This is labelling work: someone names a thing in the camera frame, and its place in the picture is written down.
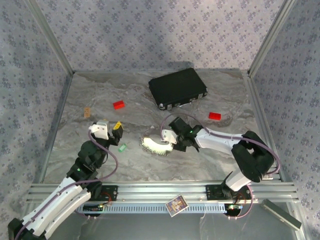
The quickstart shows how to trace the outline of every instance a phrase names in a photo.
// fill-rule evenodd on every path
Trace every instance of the small green object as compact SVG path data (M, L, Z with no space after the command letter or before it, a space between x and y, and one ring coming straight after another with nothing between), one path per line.
M119 147L118 149L119 153L122 153L126 148L127 148L127 145L125 143L122 144L121 147Z

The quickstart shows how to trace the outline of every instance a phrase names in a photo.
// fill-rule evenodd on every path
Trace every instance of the black case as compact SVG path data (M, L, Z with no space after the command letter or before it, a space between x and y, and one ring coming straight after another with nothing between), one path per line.
M208 89L193 68L149 81L149 89L160 110L170 110L207 95Z

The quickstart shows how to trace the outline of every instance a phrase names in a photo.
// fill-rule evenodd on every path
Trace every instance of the red block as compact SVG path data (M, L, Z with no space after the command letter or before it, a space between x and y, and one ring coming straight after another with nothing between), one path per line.
M221 120L221 114L220 113L216 113L216 112L210 112L209 113L209 118L213 119L213 120Z
M122 100L121 101L117 101L117 102L113 103L113 107L114 107L114 109L122 109L122 108L125 107L125 103Z

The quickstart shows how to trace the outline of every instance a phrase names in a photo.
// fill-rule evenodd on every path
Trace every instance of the gray marble table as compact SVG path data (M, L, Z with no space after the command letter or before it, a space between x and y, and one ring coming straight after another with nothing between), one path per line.
M142 135L158 128L170 113L197 116L210 129L226 133L258 132L252 106L249 103L243 74L239 70L197 70L208 87L208 95L172 111L160 111L148 88L148 81L167 71L139 73L78 73L73 76L54 146L49 157L45 183L60 182L75 162L83 142L88 140L88 127L100 119L113 126L121 121L124 127L121 144L127 148L110 150L119 160L117 172L109 181L172 181L223 180L236 167L232 156L190 147L187 152L173 151L168 156L152 155L141 146ZM125 102L125 108L114 110L113 103ZM84 108L91 108L91 117L84 118ZM208 119L209 112L222 114L220 121ZM194 120L183 117L192 126ZM115 167L112 157L99 170L99 177Z

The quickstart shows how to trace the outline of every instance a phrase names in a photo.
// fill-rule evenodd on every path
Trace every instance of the wall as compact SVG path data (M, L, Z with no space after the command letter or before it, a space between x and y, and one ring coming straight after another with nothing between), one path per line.
M0 239L21 217L70 80L24 1L0 3Z
M75 71L248 69L283 0L37 0Z
M254 77L270 129L320 238L320 2L298 0Z

